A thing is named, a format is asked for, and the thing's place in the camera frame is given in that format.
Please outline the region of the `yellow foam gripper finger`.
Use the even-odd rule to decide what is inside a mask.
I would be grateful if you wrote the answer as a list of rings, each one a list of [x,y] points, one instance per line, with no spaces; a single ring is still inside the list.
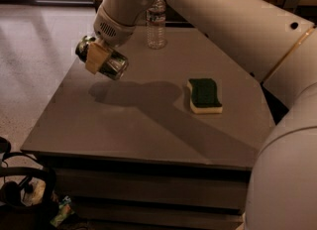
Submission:
[[[96,74],[110,55],[111,52],[108,49],[105,49],[97,43],[91,43],[88,46],[85,68],[91,73]]]

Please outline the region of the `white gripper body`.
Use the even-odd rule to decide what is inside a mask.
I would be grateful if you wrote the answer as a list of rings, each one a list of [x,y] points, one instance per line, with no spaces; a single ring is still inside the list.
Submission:
[[[119,24],[102,7],[99,7],[93,23],[93,29],[96,36],[108,46],[119,47],[132,37],[136,27]]]

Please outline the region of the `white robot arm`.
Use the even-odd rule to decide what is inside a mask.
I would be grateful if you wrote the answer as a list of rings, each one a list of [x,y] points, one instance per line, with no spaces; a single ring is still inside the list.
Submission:
[[[103,0],[94,22],[117,47],[155,0]],[[288,108],[259,152],[245,230],[317,230],[317,33],[262,0],[166,0]],[[108,26],[109,36],[101,31]]]

